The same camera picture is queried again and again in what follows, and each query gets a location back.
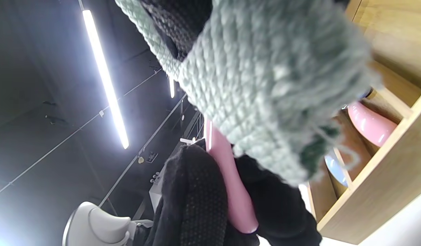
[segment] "metal rod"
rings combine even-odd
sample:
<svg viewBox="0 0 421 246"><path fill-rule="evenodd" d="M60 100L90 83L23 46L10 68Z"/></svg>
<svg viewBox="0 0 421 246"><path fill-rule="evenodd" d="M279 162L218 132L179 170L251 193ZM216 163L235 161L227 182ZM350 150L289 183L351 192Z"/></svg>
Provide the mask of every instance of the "metal rod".
<svg viewBox="0 0 421 246"><path fill-rule="evenodd" d="M182 97L182 99L177 103L177 105L171 110L171 112L168 114L168 116L165 118L165 120L163 120L162 124L160 124L159 128L157 128L157 130L153 133L153 135L148 139L148 141L145 143L145 145L143 145L142 149L140 149L139 151L139 155L143 152L143 150L148 146L149 142L151 142L151 140L154 138L154 136L157 134L158 131L160 131L160 128L162 128L162 126L165 124L165 122L168 120L168 118L174 113L174 110L176 110L176 108L179 106L179 104L181 103L181 101L186 97L186 94L184 94L184 96Z"/></svg>
<svg viewBox="0 0 421 246"><path fill-rule="evenodd" d="M132 88L131 90L129 90L127 93L125 93L124 96L126 96L131 91L135 90L137 87L139 87L140 85L142 85L144 82L148 81L150 78L152 78L154 75L156 75L160 70L158 70L156 73L154 73L153 75L151 75L148 78L146 78L146 80L144 80L143 82L141 82L140 84L138 84L137 86L135 86L134 88ZM51 154L54 150L56 150L58 147L60 147L60 145L62 145L63 143L65 143L68 139L70 139L73 135L75 135L77 132L79 132L84 126L86 126L87 124L89 124L92 120L94 120L98 116L99 116L99 113L96 114L94 117L92 117L89 121L87 121L86 123L84 123L84 125L82 125L80 128L78 128L72 134L70 134L67 138L65 138L63 141L61 141L58 145L56 145L55 147L53 147L50 151L48 151L48 153L46 153L45 155L43 155L42 157L40 157L40 159L38 159L31 166L29 166L27 169L25 169L25 171L23 171L21 174L19 174L17 177L15 177L12 181L8 182L8 184L6 184L2 189L0 189L0 193L2 191L4 191L5 189L7 189L8 187L10 187L16 180L18 180L20 177L22 177L22 175L24 175L26 172L28 172L29 170L31 170L35 165L37 165L39 162L41 162L43 159L45 159L45 157L47 157L49 154Z"/></svg>
<svg viewBox="0 0 421 246"><path fill-rule="evenodd" d="M107 198L110 196L110 194L113 192L113 190L115 189L115 187L118 185L119 181L121 181L121 179L124 177L124 175L126 174L126 172L128 171L128 169L130 169L130 167L133 165L133 163L137 160L137 155L131 160L130 164L127 166L127 168L122 172L121 176L119 176L118 180L115 182L115 184L113 185L113 187L108 191L107 195L104 197L104 199L101 201L101 203L99 204L98 207L101 207L104 202L107 200Z"/></svg>

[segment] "black knit fabric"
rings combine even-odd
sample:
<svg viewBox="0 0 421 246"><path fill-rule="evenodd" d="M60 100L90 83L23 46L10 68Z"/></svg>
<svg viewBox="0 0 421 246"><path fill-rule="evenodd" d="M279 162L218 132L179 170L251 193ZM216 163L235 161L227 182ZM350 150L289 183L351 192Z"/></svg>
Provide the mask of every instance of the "black knit fabric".
<svg viewBox="0 0 421 246"><path fill-rule="evenodd" d="M256 160L235 159L241 180L253 202L259 222L257 234L271 246L318 246L317 222L306 210L298 188L259 166Z"/></svg>
<svg viewBox="0 0 421 246"><path fill-rule="evenodd" d="M216 162L192 145L166 165L162 200L145 246L223 246L227 195Z"/></svg>
<svg viewBox="0 0 421 246"><path fill-rule="evenodd" d="M237 231L227 220L226 189L218 165L204 149L202 140L167 161L162 199L145 246L259 246L256 233L272 246L319 246L317 223L300 191L248 156L235 161L259 228L249 235Z"/></svg>
<svg viewBox="0 0 421 246"><path fill-rule="evenodd" d="M347 7L350 0L334 0ZM183 61L212 13L212 0L140 0L173 58Z"/></svg>
<svg viewBox="0 0 421 246"><path fill-rule="evenodd" d="M146 228L143 225L137 226L136 231L134 233L134 240L132 246L142 246L148 240L150 232L150 228Z"/></svg>

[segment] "mint green knit fabric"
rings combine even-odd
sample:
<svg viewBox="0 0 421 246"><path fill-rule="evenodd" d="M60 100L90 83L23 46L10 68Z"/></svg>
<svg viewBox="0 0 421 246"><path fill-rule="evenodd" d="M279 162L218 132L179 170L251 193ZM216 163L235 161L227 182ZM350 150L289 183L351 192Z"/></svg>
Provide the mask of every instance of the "mint green knit fabric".
<svg viewBox="0 0 421 246"><path fill-rule="evenodd" d="M214 0L183 62L138 0L116 3L235 154L248 154L291 185L315 176L337 144L332 116L380 86L367 67L369 45L331 0Z"/></svg>

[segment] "pink handle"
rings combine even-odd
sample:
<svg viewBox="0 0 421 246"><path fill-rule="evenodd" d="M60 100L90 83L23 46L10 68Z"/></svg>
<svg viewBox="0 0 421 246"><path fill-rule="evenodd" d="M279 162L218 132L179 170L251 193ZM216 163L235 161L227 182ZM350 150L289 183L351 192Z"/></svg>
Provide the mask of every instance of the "pink handle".
<svg viewBox="0 0 421 246"><path fill-rule="evenodd" d="M379 147L384 145L397 127L397 124L371 111L358 101L348 106L348 116L359 133Z"/></svg>
<svg viewBox="0 0 421 246"><path fill-rule="evenodd" d="M229 220L242 233L252 233L259 226L253 209L250 195L248 195L234 161L232 148L212 122L205 122L206 151L215 159L220 167L227 190Z"/></svg>

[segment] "ceiling light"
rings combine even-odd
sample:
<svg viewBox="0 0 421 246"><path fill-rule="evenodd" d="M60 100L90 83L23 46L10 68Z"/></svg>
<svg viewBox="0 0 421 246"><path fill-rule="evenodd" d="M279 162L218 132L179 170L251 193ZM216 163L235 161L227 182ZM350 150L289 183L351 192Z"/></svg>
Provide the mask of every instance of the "ceiling light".
<svg viewBox="0 0 421 246"><path fill-rule="evenodd" d="M128 148L129 140L127 137L126 128L122 119L121 111L118 105L118 99L113 89L110 74L108 72L107 63L102 52L98 33L96 32L95 22L93 21L92 13L90 10L84 10L82 12L85 22L85 28L89 35L90 44L92 44L93 54L95 55L96 64L101 75L101 80L104 85L105 94L107 96L108 104L110 105L111 113L113 115L113 122L115 123L116 130L118 131L119 138L121 139L122 146L124 149Z"/></svg>
<svg viewBox="0 0 421 246"><path fill-rule="evenodd" d="M171 98L174 98L175 88L174 88L174 79L169 77L169 89L171 91Z"/></svg>

